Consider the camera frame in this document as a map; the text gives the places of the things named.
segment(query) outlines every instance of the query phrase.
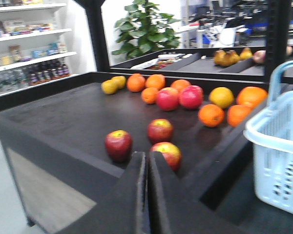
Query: lemon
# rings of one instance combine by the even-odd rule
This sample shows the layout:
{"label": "lemon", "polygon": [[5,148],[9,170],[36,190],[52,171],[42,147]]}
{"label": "lemon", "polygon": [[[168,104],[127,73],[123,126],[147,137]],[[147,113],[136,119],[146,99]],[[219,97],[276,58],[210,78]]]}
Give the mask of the lemon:
{"label": "lemon", "polygon": [[117,83],[118,89],[123,89],[126,85],[126,78],[124,76],[112,77],[111,80]]}
{"label": "lemon", "polygon": [[101,89],[105,94],[114,94],[118,90],[118,85],[115,81],[109,79],[101,84]]}
{"label": "lemon", "polygon": [[225,109],[233,103],[234,96],[230,89],[226,87],[218,87],[213,89],[209,94],[209,101],[220,108]]}

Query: red apple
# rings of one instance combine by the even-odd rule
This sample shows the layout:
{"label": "red apple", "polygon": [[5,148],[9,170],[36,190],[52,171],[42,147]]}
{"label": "red apple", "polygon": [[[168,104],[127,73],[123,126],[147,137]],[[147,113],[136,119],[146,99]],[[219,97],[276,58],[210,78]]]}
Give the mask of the red apple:
{"label": "red apple", "polygon": [[105,149],[114,162],[125,162],[130,158],[132,148],[131,135],[117,130],[106,135]]}
{"label": "red apple", "polygon": [[253,61],[258,64],[264,64],[266,57],[266,50],[258,50],[253,54]]}
{"label": "red apple", "polygon": [[152,144],[171,141],[173,132],[172,124],[164,118],[153,120],[147,127],[147,137]]}
{"label": "red apple", "polygon": [[181,164],[181,151],[177,146],[170,142],[159,142],[152,146],[150,151],[161,152],[167,164],[176,172]]}
{"label": "red apple", "polygon": [[156,96],[156,104],[163,111],[173,111],[179,106],[179,92],[175,88],[161,89]]}
{"label": "red apple", "polygon": [[203,102],[203,89],[197,85],[190,85],[183,89],[179,96],[179,103],[187,109],[197,109]]}

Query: pear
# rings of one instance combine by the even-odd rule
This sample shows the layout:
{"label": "pear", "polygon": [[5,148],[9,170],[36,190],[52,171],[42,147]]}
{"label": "pear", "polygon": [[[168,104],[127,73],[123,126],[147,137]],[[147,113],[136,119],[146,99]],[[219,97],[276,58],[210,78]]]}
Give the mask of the pear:
{"label": "pear", "polygon": [[221,61],[223,60],[223,56],[225,55],[225,51],[223,50],[217,50],[215,51],[215,55],[214,55],[214,63],[216,65],[221,65]]}
{"label": "pear", "polygon": [[238,56],[238,54],[236,53],[235,50],[229,50],[229,52],[231,52],[231,59],[232,59],[233,64],[240,61],[240,56]]}
{"label": "pear", "polygon": [[232,52],[229,52],[229,51],[227,51],[225,53],[225,55],[223,56],[223,59],[222,59],[222,61],[220,63],[221,66],[223,66],[223,67],[229,67],[229,66],[231,66],[231,65],[234,64],[234,60],[232,59],[232,55],[231,54],[232,54]]}
{"label": "pear", "polygon": [[252,51],[248,47],[245,47],[240,54],[241,60],[246,60],[248,58],[251,58],[252,56],[253,56]]}

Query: blue handle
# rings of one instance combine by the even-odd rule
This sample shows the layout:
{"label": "blue handle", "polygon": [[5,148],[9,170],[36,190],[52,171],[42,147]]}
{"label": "blue handle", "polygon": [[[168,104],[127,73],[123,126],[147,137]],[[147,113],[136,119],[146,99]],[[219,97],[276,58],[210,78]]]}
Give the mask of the blue handle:
{"label": "blue handle", "polygon": [[270,86],[269,86],[269,96],[267,101],[267,106],[272,106],[273,102],[277,99],[281,94],[281,76],[282,74],[289,68],[293,67],[293,60],[285,62],[277,66],[272,72],[272,76],[270,78]]}

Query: potted plant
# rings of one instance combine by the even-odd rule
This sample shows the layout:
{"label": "potted plant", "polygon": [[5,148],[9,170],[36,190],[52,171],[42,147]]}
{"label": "potted plant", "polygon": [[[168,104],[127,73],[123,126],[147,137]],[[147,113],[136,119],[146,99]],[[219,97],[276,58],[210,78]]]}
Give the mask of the potted plant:
{"label": "potted plant", "polygon": [[179,37],[170,24],[180,20],[174,15],[158,13],[158,4],[147,0],[134,0],[132,5],[125,6],[127,16],[115,23],[120,31],[117,43],[122,43],[113,55],[126,54],[127,59],[163,49],[177,48]]}

